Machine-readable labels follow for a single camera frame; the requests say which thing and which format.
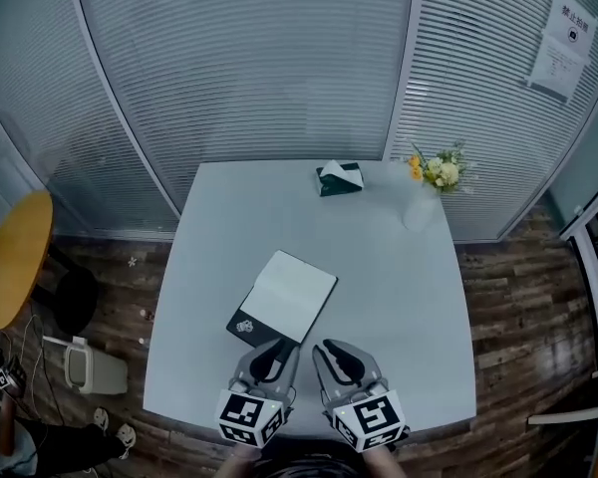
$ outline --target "sneaker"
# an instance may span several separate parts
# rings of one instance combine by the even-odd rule
[[[100,427],[103,432],[109,429],[109,414],[103,407],[98,407],[93,413],[93,422],[96,426]]]
[[[125,451],[124,454],[119,457],[120,460],[129,458],[129,450],[136,445],[136,430],[125,423],[120,427],[120,430],[118,430],[116,437],[120,439],[122,444],[124,444],[124,447],[127,448],[127,451]]]

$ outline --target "open notebook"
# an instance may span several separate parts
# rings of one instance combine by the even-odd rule
[[[337,277],[276,251],[226,328],[254,347],[281,338],[285,362],[300,346],[323,308]]]

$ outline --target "gray blinds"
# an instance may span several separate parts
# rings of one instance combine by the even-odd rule
[[[578,0],[598,18],[598,0]],[[496,239],[569,147],[598,88],[598,30],[568,105],[530,90],[551,0],[423,0],[392,157],[465,139],[475,195],[444,196],[452,237]]]
[[[0,122],[78,215],[74,230],[174,229],[104,93],[71,0],[0,0]]]
[[[82,0],[179,209],[203,161],[380,159],[410,0]]]

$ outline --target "flower vase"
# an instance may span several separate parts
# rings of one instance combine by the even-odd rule
[[[438,204],[439,193],[437,190],[427,182],[421,182],[404,211],[404,226],[413,232],[421,232],[432,220]]]

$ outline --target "trash can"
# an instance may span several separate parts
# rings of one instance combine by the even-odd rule
[[[73,338],[64,342],[50,337],[45,340],[66,346],[64,353],[64,377],[69,386],[75,386],[81,394],[126,393],[127,364],[119,358],[93,349],[85,339]]]

